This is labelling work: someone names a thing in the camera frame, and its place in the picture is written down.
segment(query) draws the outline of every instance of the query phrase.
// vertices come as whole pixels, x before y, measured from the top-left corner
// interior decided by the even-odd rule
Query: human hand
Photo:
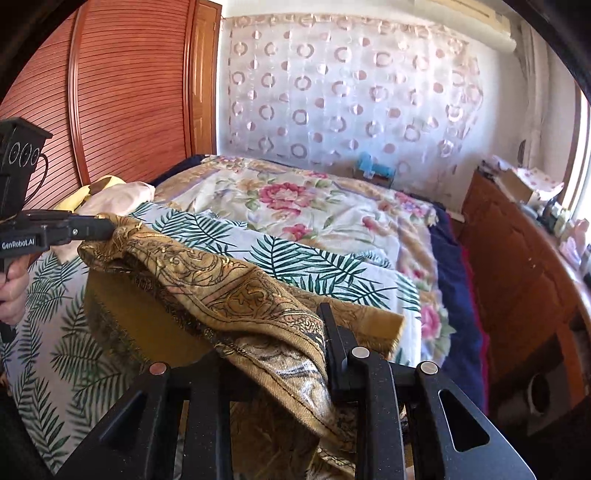
[[[29,255],[23,255],[12,262],[8,268],[8,275],[0,273],[0,322],[17,325],[25,315],[29,285],[28,266]]]

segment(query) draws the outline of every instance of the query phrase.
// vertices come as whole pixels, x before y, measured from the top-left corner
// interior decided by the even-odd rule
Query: red trim
[[[187,11],[187,24],[185,25],[185,43],[183,51],[183,129],[185,140],[185,157],[189,158],[193,155],[193,147],[191,145],[191,116],[193,111],[191,109],[191,49],[193,47],[194,39],[194,19],[195,14],[199,8],[197,0],[189,0],[189,10]]]
[[[70,55],[68,57],[68,122],[70,125],[70,137],[72,139],[72,150],[74,160],[78,170],[78,177],[81,185],[90,183],[88,165],[84,155],[84,145],[82,143],[82,129],[80,128],[80,112],[78,109],[78,62],[80,59],[80,45],[82,43],[82,33],[84,23],[88,16],[89,4],[85,3],[78,9],[76,20],[74,21],[74,30],[72,32],[72,42],[70,43]]]

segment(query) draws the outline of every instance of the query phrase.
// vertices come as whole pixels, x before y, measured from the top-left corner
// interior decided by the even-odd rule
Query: green leaf pattern
[[[209,211],[195,215],[144,203],[132,216],[191,248],[253,262],[299,288],[401,313],[405,325],[419,321],[417,290],[394,270],[264,235]],[[132,380],[114,367],[88,330],[87,274],[79,258],[60,265],[53,253],[42,255],[30,269],[27,315],[17,339],[0,349],[25,426],[53,472]],[[405,328],[397,360],[410,364],[416,344],[416,332]]]

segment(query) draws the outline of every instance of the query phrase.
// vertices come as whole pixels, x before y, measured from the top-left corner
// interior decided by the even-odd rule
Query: white pillow
[[[144,202],[154,200],[155,188],[143,181],[121,183],[108,187],[94,194],[82,205],[76,213],[78,215],[95,216],[99,213],[114,213],[125,216],[132,213]],[[78,256],[78,246],[82,243],[75,240],[67,245],[51,247],[60,263],[74,260]]]

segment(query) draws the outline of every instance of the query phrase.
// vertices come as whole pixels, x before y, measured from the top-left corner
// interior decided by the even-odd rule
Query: sheer curtain
[[[484,95],[466,41],[342,15],[235,17],[224,29],[224,153],[349,176],[367,152],[396,168],[397,189],[445,191]]]
[[[522,165],[527,168],[542,167],[540,141],[542,124],[548,108],[550,67],[548,47],[538,33],[525,20],[521,22],[525,53],[525,77],[527,80],[528,106],[522,130],[525,139]]]

